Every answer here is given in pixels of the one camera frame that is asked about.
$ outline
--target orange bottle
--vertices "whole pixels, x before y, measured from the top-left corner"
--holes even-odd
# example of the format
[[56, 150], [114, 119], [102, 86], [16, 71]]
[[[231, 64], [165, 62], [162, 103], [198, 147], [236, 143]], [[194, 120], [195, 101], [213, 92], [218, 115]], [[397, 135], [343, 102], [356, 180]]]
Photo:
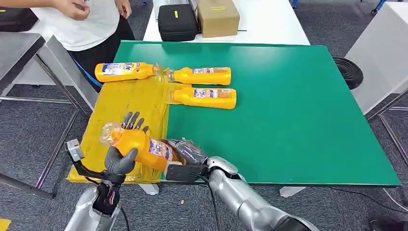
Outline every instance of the orange bottle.
[[204, 67], [191, 69], [184, 67], [180, 70], [169, 71], [169, 82], [186, 84], [220, 84], [231, 83], [231, 68], [229, 67]]
[[227, 88], [185, 87], [170, 90], [170, 95], [166, 103], [233, 109], [237, 103], [237, 91]]
[[112, 82], [127, 79], [145, 79], [154, 75], [155, 67], [147, 63], [98, 64], [95, 76], [99, 82]]
[[122, 155], [137, 148], [135, 161], [159, 171], [165, 170], [168, 161], [180, 161], [169, 145], [150, 138], [141, 130], [123, 129], [117, 122], [107, 123], [102, 128], [99, 141], [114, 146]]

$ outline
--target bottle label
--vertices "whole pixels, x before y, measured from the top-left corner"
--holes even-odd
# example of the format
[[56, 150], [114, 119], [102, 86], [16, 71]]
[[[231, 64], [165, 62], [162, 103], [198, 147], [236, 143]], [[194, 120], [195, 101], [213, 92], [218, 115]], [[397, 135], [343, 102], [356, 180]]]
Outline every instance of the bottle label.
[[102, 67], [102, 74], [105, 76], [126, 75], [132, 72], [138, 72], [140, 63], [118, 63], [118, 64], [104, 64]]
[[150, 139], [149, 152], [154, 155], [162, 156], [169, 161], [173, 159], [173, 150], [161, 141]]
[[225, 72], [227, 72], [226, 67], [204, 67], [204, 68], [196, 68], [192, 70], [193, 74], [225, 73]]
[[194, 97], [231, 99], [232, 92], [230, 89], [195, 89]]

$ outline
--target brown box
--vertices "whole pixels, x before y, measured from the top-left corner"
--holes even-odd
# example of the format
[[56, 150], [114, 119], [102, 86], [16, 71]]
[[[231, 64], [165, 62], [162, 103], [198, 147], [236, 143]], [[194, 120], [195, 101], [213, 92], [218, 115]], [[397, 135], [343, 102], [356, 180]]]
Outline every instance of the brown box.
[[240, 14], [232, 0], [198, 0], [203, 38], [237, 35]]

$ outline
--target black cable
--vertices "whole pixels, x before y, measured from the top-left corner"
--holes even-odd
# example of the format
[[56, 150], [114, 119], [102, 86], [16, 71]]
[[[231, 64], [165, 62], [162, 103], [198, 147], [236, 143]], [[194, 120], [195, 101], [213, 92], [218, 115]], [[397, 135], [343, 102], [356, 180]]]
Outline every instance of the black cable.
[[126, 217], [126, 213], [125, 213], [125, 211], [123, 210], [123, 207], [120, 207], [120, 211], [122, 211], [123, 217], [125, 218], [127, 231], [130, 231], [128, 217]]
[[91, 178], [89, 178], [89, 177], [85, 177], [85, 179], [87, 179], [88, 181], [90, 181], [90, 182], [92, 182], [92, 183], [94, 183], [94, 184], [99, 184], [98, 182], [96, 182], [96, 181], [92, 180], [92, 179], [91, 179]]
[[383, 204], [381, 204], [380, 202], [378, 202], [378, 201], [372, 199], [370, 196], [365, 195], [364, 193], [353, 192], [353, 191], [348, 191], [348, 190], [344, 190], [344, 189], [336, 189], [336, 188], [332, 188], [332, 187], [329, 187], [329, 188], [334, 189], [334, 190], [338, 190], [338, 191], [342, 191], [342, 192], [346, 192], [346, 193], [354, 193], [354, 194], [363, 195], [363, 196], [369, 198], [370, 200], [374, 201], [374, 202], [377, 203], [378, 205], [381, 205], [381, 206], [384, 207], [384, 208], [388, 208], [388, 209], [393, 210], [393, 211], [395, 211], [395, 212], [400, 212], [400, 213], [408, 214], [408, 212], [401, 211], [401, 210], [398, 210], [398, 209], [393, 209], [393, 208], [391, 208], [391, 207], [388, 207], [388, 206], [386, 206], [386, 205], [383, 205]]
[[212, 200], [213, 200], [214, 212], [215, 212], [215, 214], [216, 214], [216, 221], [217, 221], [217, 229], [218, 229], [218, 231], [221, 231], [221, 228], [219, 227], [219, 220], [218, 220], [218, 212], [217, 212], [216, 199], [215, 199], [215, 197], [214, 197], [214, 192], [213, 192], [213, 190], [212, 190], [211, 187], [210, 187], [210, 181], [209, 181], [207, 178], [205, 178], [204, 176], [202, 176], [202, 175], [200, 175], [200, 174], [197, 174], [197, 173], [190, 173], [190, 175], [198, 176], [199, 178], [201, 178], [202, 180], [204, 180], [204, 181], [207, 183], [208, 188], [210, 189], [211, 198], [212, 198]]

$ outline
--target gray carpet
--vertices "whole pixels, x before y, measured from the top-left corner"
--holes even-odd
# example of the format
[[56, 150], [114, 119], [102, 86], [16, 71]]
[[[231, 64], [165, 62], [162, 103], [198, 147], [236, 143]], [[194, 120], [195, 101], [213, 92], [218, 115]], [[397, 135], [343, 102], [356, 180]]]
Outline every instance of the gray carpet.
[[[300, 0], [296, 15], [312, 44], [325, 44], [333, 55], [344, 56], [372, 18], [369, 13], [375, 1], [357, 0]], [[152, 3], [143, 6], [132, 3], [129, 23], [137, 39], [142, 39]], [[76, 98], [79, 95], [70, 89]], [[17, 85], [10, 96], [59, 98], [61, 93], [53, 86], [33, 88]], [[401, 105], [408, 105], [404, 99]], [[0, 103], [0, 171], [24, 182], [35, 184], [45, 166], [44, 159], [52, 152], [73, 108], [69, 105], [6, 102]], [[408, 113], [387, 113], [404, 147], [408, 149], [406, 131]], [[79, 115], [68, 140], [82, 136], [87, 118]], [[404, 185], [408, 184], [408, 167], [378, 120], [371, 123], [381, 146]], [[40, 199], [18, 189], [0, 184], [0, 218], [11, 219], [10, 231], [57, 231], [68, 223], [75, 203], [90, 184], [74, 184], [65, 177], [70, 161], [60, 153], [45, 181], [44, 188], [57, 192], [53, 200]], [[390, 211], [360, 195], [339, 192], [330, 188], [307, 188], [291, 198], [279, 196], [279, 188], [255, 186], [271, 204], [313, 222], [321, 231], [361, 231], [372, 218], [390, 217], [408, 220], [408, 215]], [[348, 188], [362, 192], [375, 200], [398, 209], [381, 189]], [[389, 189], [399, 202], [407, 193], [404, 187]], [[150, 196], [137, 185], [124, 185], [124, 209], [133, 231], [215, 231], [217, 230], [210, 193], [202, 186], [162, 185], [160, 194]], [[224, 231], [244, 230], [237, 219], [217, 199], [221, 228]], [[119, 215], [115, 231], [125, 231], [125, 221]]]

